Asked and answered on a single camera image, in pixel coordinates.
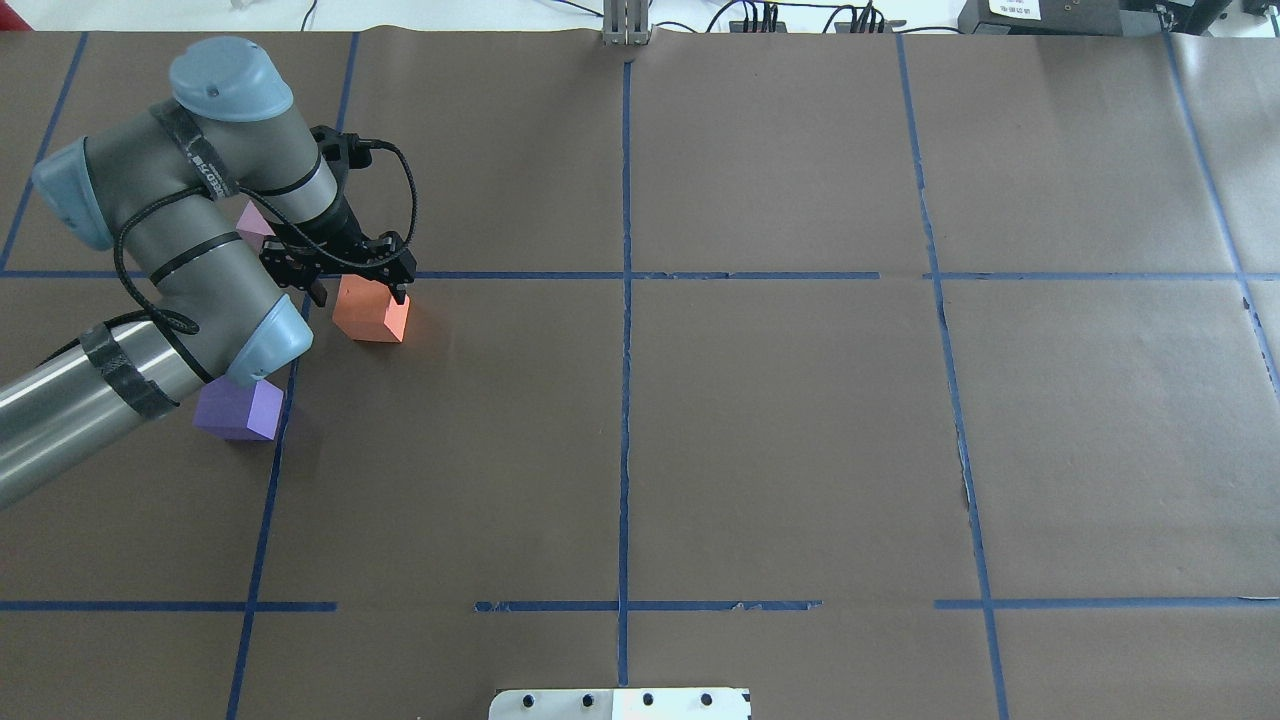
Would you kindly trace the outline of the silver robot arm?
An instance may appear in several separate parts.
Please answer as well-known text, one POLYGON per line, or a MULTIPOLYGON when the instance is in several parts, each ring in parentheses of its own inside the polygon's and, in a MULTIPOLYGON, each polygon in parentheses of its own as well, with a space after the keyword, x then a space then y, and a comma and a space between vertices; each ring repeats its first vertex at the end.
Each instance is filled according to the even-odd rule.
POLYGON ((175 411, 205 386, 252 386, 314 333, 323 275, 407 300, 415 229, 364 233, 352 170, 393 142, 308 126, 256 42, 218 36, 169 69, 170 95, 44 159, 31 181, 83 243, 108 251, 134 310, 100 322, 3 389, 3 506, 175 411))

